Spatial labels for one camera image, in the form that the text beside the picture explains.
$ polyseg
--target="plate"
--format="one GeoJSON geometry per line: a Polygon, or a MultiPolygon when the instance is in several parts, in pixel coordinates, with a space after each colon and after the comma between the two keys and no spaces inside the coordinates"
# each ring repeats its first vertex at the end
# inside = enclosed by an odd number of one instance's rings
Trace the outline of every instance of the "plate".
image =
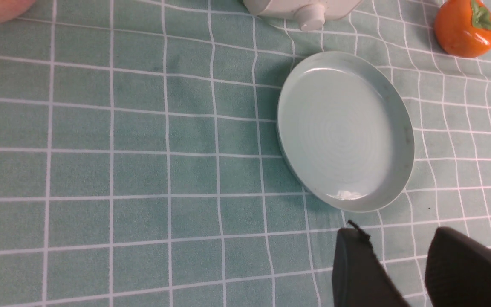
{"type": "Polygon", "coordinates": [[[397,90],[351,54],[298,64],[278,104],[278,138],[300,182],[331,206],[368,212],[399,196],[414,162],[414,134],[397,90]]]}

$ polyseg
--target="white grid lines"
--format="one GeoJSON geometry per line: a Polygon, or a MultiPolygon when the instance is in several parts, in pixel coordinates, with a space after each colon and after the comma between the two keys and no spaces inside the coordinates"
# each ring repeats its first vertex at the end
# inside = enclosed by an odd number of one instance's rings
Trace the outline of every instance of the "white grid lines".
{"type": "MultiPolygon", "coordinates": [[[[52,20],[56,20],[57,15],[57,0],[52,2],[52,20]]],[[[51,25],[50,35],[50,75],[49,75],[49,103],[54,100],[54,58],[55,58],[55,26],[51,25]]],[[[53,106],[49,104],[49,120],[47,131],[47,155],[46,155],[46,177],[45,177],[45,226],[44,226],[44,251],[43,251],[43,288],[41,299],[43,307],[46,306],[47,291],[48,291],[48,275],[49,275],[49,215],[50,215],[50,178],[51,178],[51,148],[52,148],[52,114],[53,106]]]]}
{"type": "Polygon", "coordinates": [[[110,27],[110,44],[109,44],[109,102],[111,106],[111,119],[109,126],[109,307],[113,307],[113,290],[114,290],[114,212],[115,202],[115,91],[114,91],[114,74],[113,74],[113,57],[115,52],[115,31],[113,30],[115,22],[115,1],[109,0],[109,27],[110,27]]]}
{"type": "MultiPolygon", "coordinates": [[[[253,20],[253,48],[257,49],[257,28],[255,27],[255,18],[252,18],[253,20]]],[[[255,100],[255,118],[259,118],[259,101],[257,99],[257,86],[255,86],[255,64],[257,63],[257,59],[259,57],[259,54],[255,51],[255,58],[253,59],[253,65],[251,67],[251,77],[253,80],[253,99],[255,100]]],[[[265,245],[266,245],[266,252],[268,253],[269,256],[269,264],[270,264],[270,274],[272,275],[271,281],[272,281],[272,306],[276,306],[276,279],[274,277],[274,264],[272,262],[272,256],[270,253],[270,245],[269,245],[269,236],[267,235],[268,233],[268,223],[267,223],[267,216],[266,216],[266,194],[265,194],[265,176],[263,173],[263,159],[260,157],[263,153],[261,150],[261,128],[259,125],[259,121],[257,121],[257,147],[259,149],[259,173],[260,173],[260,179],[261,179],[261,199],[263,201],[263,227],[264,227],[264,237],[265,237],[265,245]]]]}
{"type": "Polygon", "coordinates": [[[165,140],[166,140],[166,181],[168,185],[168,296],[169,307],[173,307],[173,267],[172,267],[172,185],[170,171],[170,116],[168,109],[168,79],[166,74],[166,59],[168,56],[168,37],[166,36],[166,16],[164,6],[160,10],[160,21],[162,23],[162,33],[164,34],[164,51],[162,53],[162,72],[164,82],[164,112],[165,112],[165,140]]]}
{"type": "MultiPolygon", "coordinates": [[[[472,130],[471,128],[471,119],[469,117],[469,108],[468,108],[468,103],[467,103],[467,82],[468,82],[468,79],[465,78],[465,85],[463,87],[463,95],[465,97],[465,116],[467,117],[467,123],[469,125],[469,130],[472,130]]],[[[473,134],[471,134],[471,138],[472,138],[472,141],[473,141],[473,148],[475,149],[475,158],[477,159],[479,157],[479,154],[478,154],[478,150],[477,150],[477,145],[476,145],[476,142],[475,142],[475,138],[473,137],[473,134]]],[[[479,179],[481,181],[481,187],[483,186],[483,182],[482,182],[482,174],[481,174],[481,169],[480,169],[480,166],[479,166],[479,161],[475,161],[476,165],[477,165],[477,171],[478,171],[478,174],[479,174],[479,179]]],[[[491,219],[490,219],[490,212],[488,210],[488,205],[486,203],[486,193],[485,193],[485,189],[484,188],[481,188],[481,191],[482,191],[482,197],[483,197],[483,200],[484,200],[484,204],[485,204],[485,208],[486,208],[486,214],[488,216],[488,223],[490,225],[490,231],[491,231],[491,219]]]]}
{"type": "Polygon", "coordinates": [[[215,85],[213,82],[213,60],[215,59],[215,40],[213,39],[212,31],[212,16],[211,16],[211,0],[208,0],[208,29],[210,30],[210,39],[212,41],[212,54],[210,59],[210,78],[211,78],[211,93],[213,101],[213,113],[214,117],[214,137],[215,137],[215,152],[216,152],[216,175],[217,175],[217,216],[219,222],[219,232],[221,234],[221,252],[222,252],[222,305],[226,307],[226,263],[225,263],[225,239],[223,237],[222,229],[222,216],[221,216],[221,172],[220,172],[220,159],[219,159],[219,132],[217,127],[217,103],[215,99],[215,85]]]}

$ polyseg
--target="green calyx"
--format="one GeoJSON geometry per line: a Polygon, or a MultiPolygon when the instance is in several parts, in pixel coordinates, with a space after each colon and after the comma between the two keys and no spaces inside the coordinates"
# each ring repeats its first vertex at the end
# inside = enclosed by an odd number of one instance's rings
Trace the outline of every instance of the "green calyx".
{"type": "Polygon", "coordinates": [[[471,0],[473,16],[471,24],[477,29],[486,29],[491,31],[491,14],[486,6],[479,6],[476,0],[471,0]]]}

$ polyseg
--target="light blue plate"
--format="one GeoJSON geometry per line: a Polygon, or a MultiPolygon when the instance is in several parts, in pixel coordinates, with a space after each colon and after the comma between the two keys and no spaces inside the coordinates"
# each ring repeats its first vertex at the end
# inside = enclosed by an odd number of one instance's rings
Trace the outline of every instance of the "light blue plate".
{"type": "Polygon", "coordinates": [[[302,184],[347,211],[386,206],[413,167],[414,134],[401,97],[351,54],[323,52],[294,68],[279,98],[278,136],[302,184]]]}

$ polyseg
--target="green tablecloth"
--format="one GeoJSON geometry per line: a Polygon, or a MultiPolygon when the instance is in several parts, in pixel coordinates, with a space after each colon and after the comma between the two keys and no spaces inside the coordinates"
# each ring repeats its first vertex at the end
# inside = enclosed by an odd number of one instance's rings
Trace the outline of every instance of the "green tablecloth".
{"type": "Polygon", "coordinates": [[[491,51],[444,54],[434,1],[365,0],[311,33],[238,0],[38,0],[0,25],[0,306],[329,307],[348,218],[429,305],[436,227],[491,247],[491,51]],[[409,111],[413,174],[379,212],[321,203],[281,158],[281,84],[324,50],[409,111]]]}

